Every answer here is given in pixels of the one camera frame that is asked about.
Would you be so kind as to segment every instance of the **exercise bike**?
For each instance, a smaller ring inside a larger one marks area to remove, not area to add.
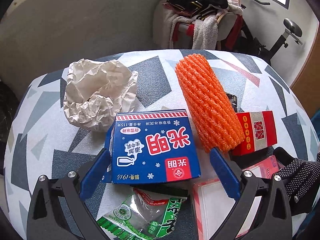
[[[261,5],[270,5],[269,2],[261,2],[259,0],[254,1]],[[245,37],[241,36],[241,34],[239,35],[233,51],[257,56],[271,65],[271,58],[277,53],[282,45],[284,45],[285,48],[288,47],[288,43],[286,43],[286,40],[289,36],[292,36],[297,44],[303,44],[298,38],[302,36],[301,28],[294,21],[288,18],[284,19],[283,24],[285,26],[284,33],[278,38],[272,48],[268,50],[266,49],[266,45],[262,45],[257,38],[253,38],[247,24],[245,23],[245,21],[243,21],[241,30],[243,31]]]

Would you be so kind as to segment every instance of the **crumpled paper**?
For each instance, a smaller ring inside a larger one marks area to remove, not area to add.
[[[138,72],[117,60],[81,59],[69,66],[63,111],[69,123],[106,132],[117,113],[132,112]]]

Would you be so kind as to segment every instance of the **white and gray tablecloth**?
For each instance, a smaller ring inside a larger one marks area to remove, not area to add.
[[[319,140],[306,112],[278,74],[257,57],[210,50],[154,50],[121,53],[98,61],[117,59],[139,72],[135,110],[188,109],[174,68],[192,53],[203,54],[225,92],[237,96],[238,112],[273,111],[278,140],[274,148],[281,146],[305,160],[316,158]],[[104,133],[75,127],[65,118],[62,107],[67,72],[65,68],[33,80],[10,130],[4,160],[5,190],[10,221],[24,239],[38,177],[63,177],[92,160],[104,145]],[[200,157],[202,169],[205,162]],[[86,204],[94,218],[99,218],[116,207],[128,192],[126,185],[100,183]],[[72,232],[81,235],[65,200],[60,202]],[[293,233],[304,218],[305,214],[293,217]],[[194,228],[188,201],[181,208],[176,230],[167,238],[193,239]]]

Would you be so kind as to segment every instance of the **red box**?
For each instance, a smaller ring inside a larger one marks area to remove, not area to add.
[[[233,155],[253,153],[277,143],[272,111],[236,114],[244,131],[245,140],[232,151]]]

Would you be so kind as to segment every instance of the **orange foam mesh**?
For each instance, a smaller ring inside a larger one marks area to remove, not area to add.
[[[243,142],[239,119],[206,58],[186,56],[175,71],[205,151],[228,151]]]

